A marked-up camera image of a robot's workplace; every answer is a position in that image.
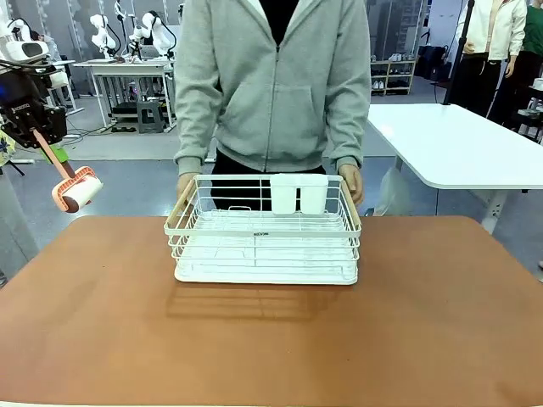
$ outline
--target white wire dish rack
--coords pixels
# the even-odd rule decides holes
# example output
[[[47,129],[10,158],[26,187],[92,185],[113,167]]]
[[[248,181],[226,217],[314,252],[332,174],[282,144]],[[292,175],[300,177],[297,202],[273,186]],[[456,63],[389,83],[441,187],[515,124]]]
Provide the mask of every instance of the white wire dish rack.
[[[265,210],[271,200],[270,178],[194,177],[165,223],[171,255],[177,262],[177,280],[330,285],[357,282],[361,221],[343,178],[328,177],[322,215],[300,211],[275,215]],[[240,181],[243,187],[217,186]],[[216,209],[215,202],[232,199],[232,191],[239,192],[240,188],[240,195],[252,197],[240,199],[251,201],[248,206],[260,210],[238,206]]]

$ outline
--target hand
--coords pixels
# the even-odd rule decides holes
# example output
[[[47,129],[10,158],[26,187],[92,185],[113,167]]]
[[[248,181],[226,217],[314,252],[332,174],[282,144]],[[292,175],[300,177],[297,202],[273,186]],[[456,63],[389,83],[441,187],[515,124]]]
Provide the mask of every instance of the hand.
[[[338,173],[347,183],[350,196],[353,198],[355,205],[360,205],[364,200],[364,181],[360,169],[356,165],[343,164],[339,167]]]
[[[177,181],[177,199],[181,197],[181,195],[183,194],[183,191],[185,191],[185,189],[187,188],[190,180],[192,180],[197,175],[198,174],[195,172],[188,172],[187,174],[183,174],[182,176],[179,177],[179,180]],[[190,199],[194,195],[195,189],[196,189],[196,186],[194,186],[193,189],[188,193],[187,198]],[[186,202],[182,206],[182,209],[185,209],[187,207],[187,204],[189,204],[189,202]]]
[[[466,45],[464,45],[464,53],[467,53],[469,55],[475,53],[475,44],[470,41],[466,42]]]
[[[515,63],[511,61],[509,64],[507,64],[506,78],[510,78],[514,71],[515,71]]]

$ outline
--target black pants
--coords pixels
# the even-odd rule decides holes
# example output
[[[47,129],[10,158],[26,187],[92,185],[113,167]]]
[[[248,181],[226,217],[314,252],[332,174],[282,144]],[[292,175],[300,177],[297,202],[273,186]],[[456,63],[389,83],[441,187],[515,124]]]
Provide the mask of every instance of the black pants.
[[[489,113],[501,71],[501,61],[487,58],[487,54],[464,55],[451,89],[451,103],[483,117]]]
[[[534,79],[539,77],[542,64],[543,57],[536,53],[521,51],[512,76],[501,81],[500,90],[495,96],[488,116],[489,120],[508,129],[515,127],[512,114],[528,107],[530,95],[526,88],[532,86]]]
[[[212,174],[214,176],[258,175],[262,174],[262,172],[241,165],[239,162],[230,159],[225,154],[217,150],[217,161]],[[320,166],[314,170],[301,171],[300,174],[326,174],[326,171],[322,166]],[[272,210],[272,201],[270,200],[272,197],[269,189],[270,182],[265,181],[262,183],[262,186],[265,187],[265,189],[262,189],[263,201],[261,210]],[[213,181],[211,197],[213,197],[213,201],[215,202],[217,209],[229,210],[231,207],[237,207],[236,209],[260,210],[260,182],[243,180]]]

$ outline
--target white desk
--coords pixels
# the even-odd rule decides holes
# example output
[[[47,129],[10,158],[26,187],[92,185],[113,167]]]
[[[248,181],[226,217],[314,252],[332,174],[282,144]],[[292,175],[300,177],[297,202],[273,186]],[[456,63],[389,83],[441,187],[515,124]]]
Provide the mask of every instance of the white desk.
[[[369,121],[428,186],[467,189],[488,205],[490,233],[510,190],[543,189],[543,147],[455,105],[374,104]]]
[[[102,86],[102,89],[105,93],[104,81],[108,78],[113,79],[113,88],[116,89],[115,78],[125,77],[125,78],[161,78],[164,83],[164,93],[166,99],[166,108],[168,111],[168,121],[169,126],[165,129],[166,132],[171,131],[176,126],[176,122],[173,119],[172,114],[172,103],[171,103],[171,92],[170,87],[168,86],[169,82],[173,85],[173,68],[171,67],[171,61],[143,61],[139,63],[109,63],[103,61],[87,61],[81,64],[74,64],[75,67],[88,68],[91,71],[92,83],[94,85],[94,91],[97,95],[98,106],[100,108],[100,113],[102,115],[102,120],[104,121],[104,128],[109,127],[109,121],[106,119],[106,114],[104,112],[104,107],[102,106],[102,101],[99,97],[100,91],[98,88],[98,81]],[[105,99],[109,102],[109,95],[104,94]]]
[[[53,62],[52,65],[55,66],[56,68],[59,68],[60,70],[66,71],[65,67],[67,65],[73,64],[74,62],[75,62],[75,60],[70,59],[70,60],[66,60],[66,61]],[[85,110],[85,108],[77,108],[76,100],[74,99],[74,94],[71,91],[71,85],[70,84],[71,84],[71,81],[68,81],[68,86],[62,86],[62,87],[57,88],[57,89],[50,89],[49,90],[49,96],[51,97],[51,103],[53,102],[53,91],[56,91],[57,96],[60,99],[60,102],[65,106],[66,101],[64,99],[64,94],[62,93],[62,89],[64,87],[66,87],[66,89],[68,89],[68,96],[70,97],[70,102],[71,102],[72,109],[71,110],[66,109],[66,116],[70,116],[72,114],[76,114],[76,113],[79,113],[79,112]]]

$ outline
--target brown table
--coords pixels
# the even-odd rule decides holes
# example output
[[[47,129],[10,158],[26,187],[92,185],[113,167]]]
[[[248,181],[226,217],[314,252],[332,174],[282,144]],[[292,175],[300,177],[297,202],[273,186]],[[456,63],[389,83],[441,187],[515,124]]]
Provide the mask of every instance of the brown table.
[[[543,287],[474,221],[365,219],[353,287],[177,282],[163,222],[79,219],[0,291],[0,400],[543,403]]]

